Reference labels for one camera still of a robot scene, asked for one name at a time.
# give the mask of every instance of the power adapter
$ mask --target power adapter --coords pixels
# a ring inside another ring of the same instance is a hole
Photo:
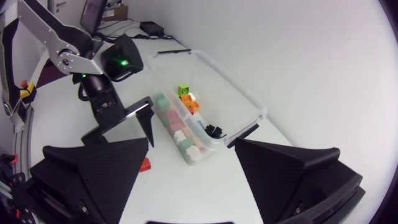
[[[139,28],[149,36],[154,35],[159,37],[164,35],[164,28],[152,21],[140,22]]]

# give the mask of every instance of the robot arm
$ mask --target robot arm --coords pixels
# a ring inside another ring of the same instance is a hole
[[[138,104],[124,108],[111,82],[123,81],[144,68],[139,51],[130,37],[122,35],[114,40],[112,47],[104,50],[86,32],[63,25],[36,0],[17,0],[0,14],[2,99],[16,133],[24,125],[24,113],[20,112],[23,106],[20,106],[19,88],[14,84],[12,72],[12,39],[19,22],[46,46],[50,60],[63,74],[74,74],[73,82],[81,83],[81,100],[82,91],[85,90],[87,96],[84,101],[90,101],[99,127],[85,136],[83,142],[105,142],[101,137],[104,130],[123,122],[131,114],[137,114],[148,140],[154,145],[150,125],[150,118],[154,113],[150,109],[150,98],[144,98]]]
[[[12,39],[20,22],[46,46],[50,60],[65,75],[104,73],[89,34],[63,25],[36,0],[17,0],[0,14],[2,100],[6,114],[15,126],[23,124],[17,115],[21,99],[12,71]]]

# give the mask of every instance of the white block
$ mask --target white block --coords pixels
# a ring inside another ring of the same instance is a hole
[[[187,154],[192,161],[199,161],[203,157],[203,154],[197,146],[190,146],[187,149]]]
[[[184,141],[187,139],[187,137],[185,137],[184,132],[182,132],[182,130],[178,130],[176,132],[174,132],[174,141],[179,143],[180,141]]]
[[[193,95],[193,93],[189,93],[189,95],[191,96],[192,101],[196,101],[197,100],[197,98]]]

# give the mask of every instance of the transparent plastic container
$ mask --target transparent plastic container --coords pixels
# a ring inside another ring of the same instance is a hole
[[[266,116],[266,106],[209,55],[199,50],[147,58],[154,111],[187,164],[193,165],[227,146]],[[189,85],[200,109],[194,114],[178,97]],[[219,138],[205,132],[222,129]]]

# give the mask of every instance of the white table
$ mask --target white table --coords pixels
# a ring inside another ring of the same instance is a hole
[[[134,41],[142,58],[161,50],[183,49],[173,40]],[[38,79],[46,59],[45,54],[33,80]],[[145,68],[121,83],[114,83],[124,106],[145,97],[139,90],[140,82],[145,81],[147,75]],[[35,109],[31,138],[33,166],[44,158],[44,146],[82,146],[82,135],[98,125],[90,104],[77,98],[77,90],[78,85],[72,84],[72,77],[38,88],[32,104]],[[142,137],[143,132],[136,123],[136,118],[131,118],[122,127],[112,130],[109,138],[119,141],[122,139],[118,138],[127,136]],[[268,119],[263,119],[259,125],[248,139],[290,145]],[[216,153],[191,167],[185,163],[157,116],[152,118],[152,129],[155,148],[150,147],[147,154],[152,169],[138,175],[121,223],[145,223],[148,220],[170,223],[262,223],[233,148]]]

